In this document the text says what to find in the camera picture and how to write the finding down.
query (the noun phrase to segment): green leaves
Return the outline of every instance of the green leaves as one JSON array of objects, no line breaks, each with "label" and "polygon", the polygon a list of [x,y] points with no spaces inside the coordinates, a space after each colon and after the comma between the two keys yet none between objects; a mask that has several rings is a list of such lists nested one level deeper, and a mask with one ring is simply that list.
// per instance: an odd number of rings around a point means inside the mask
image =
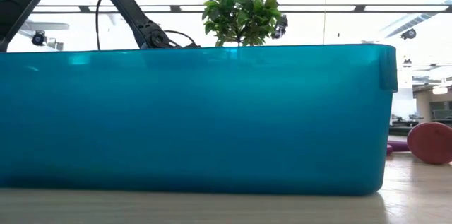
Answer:
[{"label": "green leaves", "polygon": [[265,5],[267,8],[277,8],[279,6],[279,3],[276,0],[266,0]]},{"label": "green leaves", "polygon": [[204,5],[205,32],[215,34],[216,47],[263,45],[281,17],[276,0],[209,0]]}]

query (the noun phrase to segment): wooden surface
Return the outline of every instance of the wooden surface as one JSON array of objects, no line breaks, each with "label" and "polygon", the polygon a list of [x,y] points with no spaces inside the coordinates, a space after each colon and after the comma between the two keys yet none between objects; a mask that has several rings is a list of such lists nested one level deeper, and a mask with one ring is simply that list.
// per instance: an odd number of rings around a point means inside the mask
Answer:
[{"label": "wooden surface", "polygon": [[388,158],[365,198],[0,190],[0,224],[452,223],[452,167]]}]

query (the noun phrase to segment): camera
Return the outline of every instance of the camera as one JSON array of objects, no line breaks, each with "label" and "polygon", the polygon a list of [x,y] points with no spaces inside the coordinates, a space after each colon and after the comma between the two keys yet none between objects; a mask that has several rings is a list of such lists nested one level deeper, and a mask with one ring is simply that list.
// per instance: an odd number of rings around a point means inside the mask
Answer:
[{"label": "camera", "polygon": [[276,22],[275,33],[271,35],[271,38],[280,39],[285,34],[286,27],[289,26],[289,21],[286,15],[282,15],[280,19]]},{"label": "camera", "polygon": [[402,33],[402,35],[400,36],[403,40],[406,39],[414,39],[416,37],[416,31],[415,29],[409,29],[407,31],[405,31],[404,33]]},{"label": "camera", "polygon": [[47,37],[45,36],[45,31],[37,30],[33,35],[31,42],[39,47],[47,45]]}]

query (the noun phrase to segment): robotic arm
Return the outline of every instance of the robotic arm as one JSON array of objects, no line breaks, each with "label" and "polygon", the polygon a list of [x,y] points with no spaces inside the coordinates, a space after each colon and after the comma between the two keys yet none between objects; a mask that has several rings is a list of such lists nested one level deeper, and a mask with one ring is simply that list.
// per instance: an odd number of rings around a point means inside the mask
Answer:
[{"label": "robotic arm", "polygon": [[[142,12],[135,0],[111,1],[129,24],[140,48],[181,47]],[[39,2],[40,0],[0,0],[0,52],[6,52],[9,42]]]}]

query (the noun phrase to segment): wooden table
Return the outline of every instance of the wooden table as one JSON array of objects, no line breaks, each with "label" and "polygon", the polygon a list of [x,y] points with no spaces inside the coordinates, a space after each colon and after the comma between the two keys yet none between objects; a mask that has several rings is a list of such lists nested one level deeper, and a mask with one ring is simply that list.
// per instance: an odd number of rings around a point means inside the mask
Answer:
[{"label": "wooden table", "polygon": [[393,154],[364,198],[2,189],[0,224],[13,223],[452,223],[452,167]]}]

